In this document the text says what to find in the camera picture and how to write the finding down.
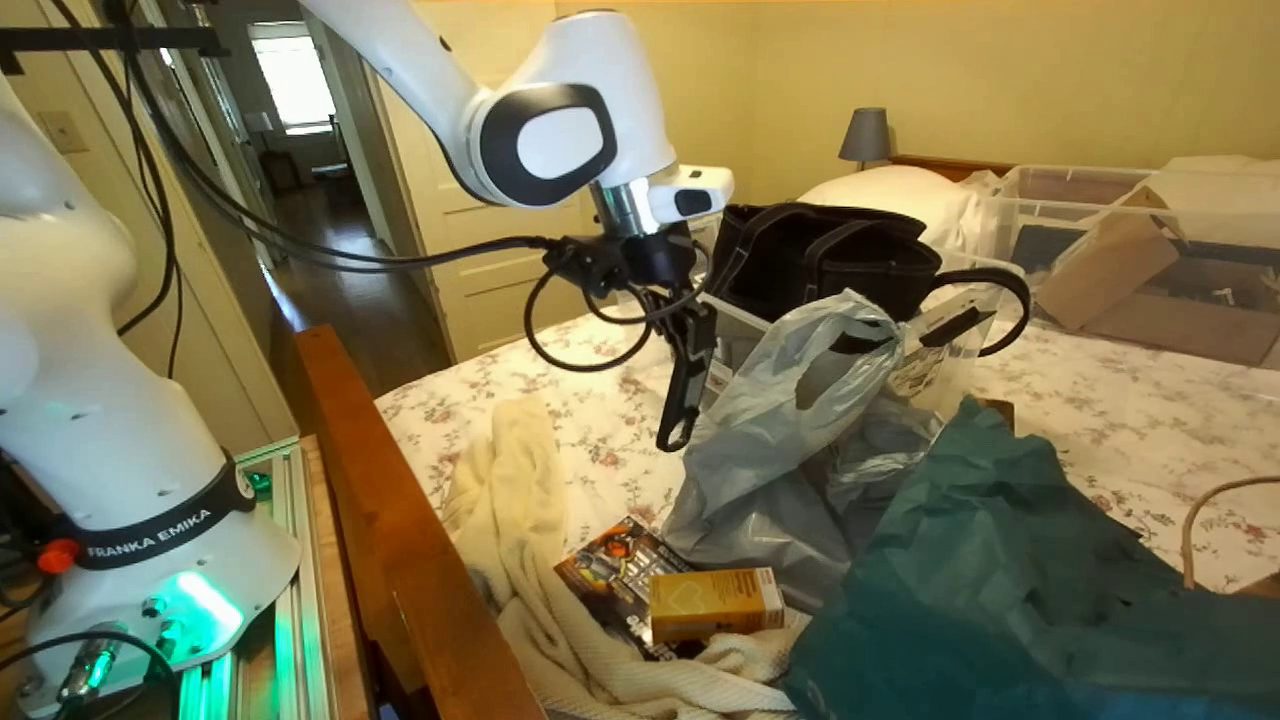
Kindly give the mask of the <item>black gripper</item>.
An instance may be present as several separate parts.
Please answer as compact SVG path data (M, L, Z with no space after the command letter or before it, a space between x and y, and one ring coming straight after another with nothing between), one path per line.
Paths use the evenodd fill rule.
M718 354L718 303L708 293L696 294L691 272L703 246L686 231L660 234L594 234L555 238L545 251L551 275L579 288L587 303L611 293L658 293L674 303L666 336L674 352L701 360Z

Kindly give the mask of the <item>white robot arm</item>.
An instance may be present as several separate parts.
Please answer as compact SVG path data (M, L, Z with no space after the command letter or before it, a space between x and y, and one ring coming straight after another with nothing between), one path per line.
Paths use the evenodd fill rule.
M600 234L545 246L555 275L585 294L631 293L645 326L691 303L686 229L730 204L733 177L678 157L627 15L562 15L486 86L408 0L301 5L429 124L470 194L595 201ZM66 519L21 653L37 671L28 720L229 656L301 571L298 538L258 508L187 393L120 338L113 309L132 272L124 224L6 92L0 449Z

